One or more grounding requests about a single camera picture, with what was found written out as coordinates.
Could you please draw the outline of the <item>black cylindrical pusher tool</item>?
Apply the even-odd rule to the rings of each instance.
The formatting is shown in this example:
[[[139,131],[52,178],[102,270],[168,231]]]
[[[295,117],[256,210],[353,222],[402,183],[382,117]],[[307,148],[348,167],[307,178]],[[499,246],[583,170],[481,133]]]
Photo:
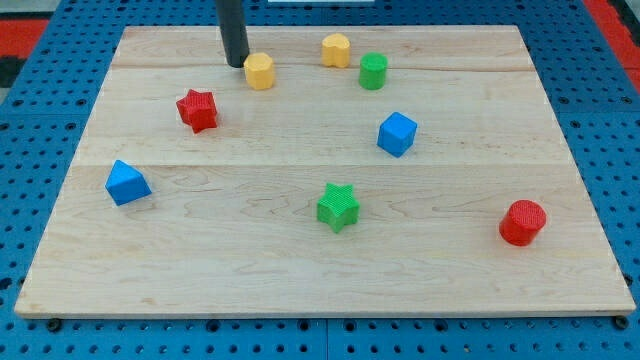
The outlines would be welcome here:
[[[242,68],[250,54],[243,3],[215,0],[215,6],[227,64]]]

